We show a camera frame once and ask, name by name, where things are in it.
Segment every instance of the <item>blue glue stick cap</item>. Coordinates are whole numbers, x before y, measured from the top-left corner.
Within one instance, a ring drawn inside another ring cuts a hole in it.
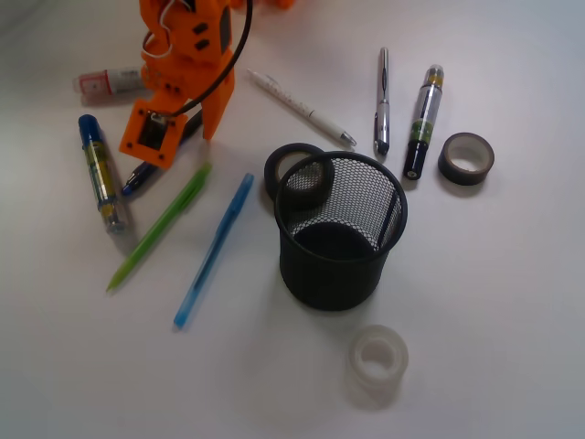
[[[100,125],[98,120],[91,114],[83,114],[79,120],[81,140],[83,141],[83,148],[90,144],[90,142],[102,142]]]

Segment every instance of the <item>clear tape roll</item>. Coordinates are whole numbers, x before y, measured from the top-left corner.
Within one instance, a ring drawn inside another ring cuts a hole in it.
[[[368,392],[393,392],[408,365],[406,343],[389,327],[365,327],[349,348],[348,373]]]

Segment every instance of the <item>white wire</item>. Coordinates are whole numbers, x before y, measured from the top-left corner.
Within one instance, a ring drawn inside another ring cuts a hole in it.
[[[158,24],[166,31],[166,37],[168,38],[169,44],[168,44],[168,50],[163,53],[162,55],[154,55],[152,53],[147,52],[144,48],[143,48],[143,53],[148,55],[151,58],[166,58],[168,57],[168,55],[171,53],[171,50],[173,50],[173,45],[171,44],[171,29],[169,29],[167,26],[165,26],[165,18],[166,18],[166,14],[168,14],[168,11],[171,10],[171,7],[175,4],[176,0],[171,0],[170,2],[168,2],[168,4],[165,6],[165,9],[163,9],[163,12],[161,14],[161,18],[158,21]],[[189,8],[189,10],[191,10],[191,6],[189,6],[186,3],[186,0],[179,0],[183,5],[185,5],[186,7]]]

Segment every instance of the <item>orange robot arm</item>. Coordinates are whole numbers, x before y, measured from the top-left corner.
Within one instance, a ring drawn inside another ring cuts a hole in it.
[[[134,104],[120,151],[168,169],[187,122],[183,105],[231,61],[229,0],[140,0],[140,11],[150,30],[142,74],[154,96]],[[201,102],[204,138],[216,132],[233,90],[232,70]]]

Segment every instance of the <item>pen holder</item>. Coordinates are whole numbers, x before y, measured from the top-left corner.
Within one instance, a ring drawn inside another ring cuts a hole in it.
[[[299,210],[289,194],[314,187],[333,164],[329,196]],[[398,180],[380,163],[347,152],[305,158],[282,178],[274,207],[281,231],[281,274],[304,304],[342,311],[376,289],[388,252],[407,220]]]

